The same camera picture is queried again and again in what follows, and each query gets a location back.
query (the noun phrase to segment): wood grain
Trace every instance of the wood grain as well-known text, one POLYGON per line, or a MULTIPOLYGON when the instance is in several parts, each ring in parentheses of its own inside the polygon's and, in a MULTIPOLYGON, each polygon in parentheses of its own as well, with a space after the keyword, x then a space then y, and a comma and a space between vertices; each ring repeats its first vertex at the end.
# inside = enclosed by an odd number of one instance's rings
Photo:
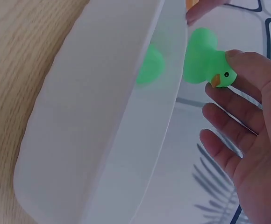
POLYGON ((199 0, 185 0, 186 10, 190 10, 191 7, 196 5, 199 0))
POLYGON ((34 221, 17 203, 13 172, 35 99, 89 0, 0 0, 0 224, 34 221))

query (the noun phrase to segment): orange beak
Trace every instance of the orange beak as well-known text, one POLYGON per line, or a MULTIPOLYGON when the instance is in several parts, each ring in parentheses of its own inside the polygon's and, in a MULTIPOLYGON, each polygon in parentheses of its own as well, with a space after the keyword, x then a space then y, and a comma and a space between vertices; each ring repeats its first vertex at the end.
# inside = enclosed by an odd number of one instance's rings
POLYGON ((210 82, 212 88, 215 88, 216 86, 218 86, 219 84, 221 84, 221 78, 220 78, 220 74, 216 74, 213 79, 210 82))

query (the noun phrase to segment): rubber duck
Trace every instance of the rubber duck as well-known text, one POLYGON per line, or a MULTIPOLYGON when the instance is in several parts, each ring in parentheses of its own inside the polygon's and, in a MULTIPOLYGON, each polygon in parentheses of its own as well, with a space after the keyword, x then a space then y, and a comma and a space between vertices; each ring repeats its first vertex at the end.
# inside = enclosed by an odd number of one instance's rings
POLYGON ((199 28, 193 31, 185 54, 183 77, 192 84, 210 82, 212 87, 231 85, 237 74, 226 60, 226 52, 216 50, 218 40, 213 31, 199 28))

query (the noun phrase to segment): black line pattern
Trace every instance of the black line pattern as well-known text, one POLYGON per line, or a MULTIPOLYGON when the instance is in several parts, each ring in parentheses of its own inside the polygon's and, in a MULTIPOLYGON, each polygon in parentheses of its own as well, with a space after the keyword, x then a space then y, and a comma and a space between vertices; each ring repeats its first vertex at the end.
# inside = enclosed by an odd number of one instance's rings
MULTIPOLYGON (((237 6, 234 4, 226 4, 226 6, 247 11, 252 14, 264 12, 267 15, 265 19, 262 19, 259 16, 258 18, 262 21, 263 28, 265 29, 263 38, 266 40, 264 42, 264 48, 266 48, 266 57, 271 59, 271 13, 265 9, 265 4, 263 1, 264 0, 257 0, 258 8, 255 9, 237 6)), ((250 96, 242 92, 235 92, 242 95, 244 98, 256 104, 259 108, 262 109, 262 105, 255 99, 252 99, 250 96)), ((195 107, 202 107, 205 104, 203 102, 192 101, 183 98, 177 98, 176 102, 195 107)), ((224 135, 220 133, 218 135, 230 149, 235 151, 237 154, 241 153, 224 135)), ((194 165, 193 178, 212 197, 212 200, 208 201, 206 205, 195 205, 195 207, 205 213, 204 217, 208 220, 208 222, 205 224, 225 224, 226 219, 229 218, 230 215, 233 217, 231 224, 249 224, 250 222, 240 206, 238 206, 235 215, 230 214, 231 211, 229 205, 238 201, 235 188, 226 174, 222 171, 222 169, 207 154, 205 149, 202 148, 199 144, 197 147, 201 153, 201 157, 200 164, 194 165)))

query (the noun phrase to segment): patterned fabric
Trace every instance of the patterned fabric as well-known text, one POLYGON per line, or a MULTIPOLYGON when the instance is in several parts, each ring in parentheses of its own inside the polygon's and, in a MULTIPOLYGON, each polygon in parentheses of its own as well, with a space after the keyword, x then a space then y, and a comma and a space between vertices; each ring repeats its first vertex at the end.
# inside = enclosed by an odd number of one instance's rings
MULTIPOLYGON (((233 0, 197 21, 189 34, 198 27, 212 29, 221 50, 255 51, 271 58, 271 0, 233 0)), ((211 101, 204 87, 181 82, 153 177, 131 224, 249 224, 232 182, 199 140, 203 128, 216 132, 202 115, 202 106, 211 101)))
MULTIPOLYGON (((230 4, 219 7, 204 16, 190 28, 190 33, 198 27, 208 27, 214 30, 219 38, 219 48, 222 50, 255 51, 271 59, 271 0, 233 0, 230 4)), ((183 82, 176 102, 186 106, 202 107, 210 101, 204 93, 204 85, 191 85, 183 82)), ((238 90, 233 90, 257 104, 251 97, 238 90)), ((219 136, 227 146, 242 155, 228 139, 223 135, 219 134, 219 136)), ((205 223, 250 223, 240 206, 234 213, 229 212, 234 207, 232 205, 238 203, 235 188, 230 185, 227 176, 200 143, 197 144, 197 148, 201 156, 200 161, 194 165, 193 178, 197 185, 211 196, 211 199, 194 206, 203 211, 205 223)))

